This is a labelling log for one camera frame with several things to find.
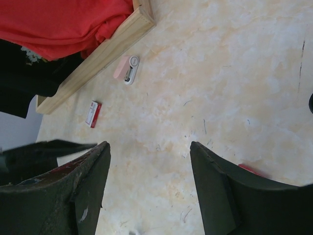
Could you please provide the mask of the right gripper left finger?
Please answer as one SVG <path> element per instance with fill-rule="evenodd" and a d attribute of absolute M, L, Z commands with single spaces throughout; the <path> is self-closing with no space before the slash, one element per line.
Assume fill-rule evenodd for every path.
<path fill-rule="evenodd" d="M 110 168 L 110 145 L 0 171 L 3 235 L 93 235 Z"/>

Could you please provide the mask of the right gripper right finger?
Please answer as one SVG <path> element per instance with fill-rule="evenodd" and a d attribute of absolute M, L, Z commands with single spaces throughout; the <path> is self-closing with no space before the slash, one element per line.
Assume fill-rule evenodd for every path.
<path fill-rule="evenodd" d="M 195 141 L 190 157 L 205 234 L 312 234 L 312 185 L 264 178 Z"/>

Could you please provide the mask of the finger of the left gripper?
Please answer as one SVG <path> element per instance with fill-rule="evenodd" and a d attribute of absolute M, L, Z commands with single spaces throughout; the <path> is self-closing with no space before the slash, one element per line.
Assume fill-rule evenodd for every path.
<path fill-rule="evenodd" d="M 97 143 L 75 143 L 65 140 L 41 141 L 5 150 L 0 154 L 0 170 L 12 171 L 45 160 L 56 159 L 97 146 Z"/>

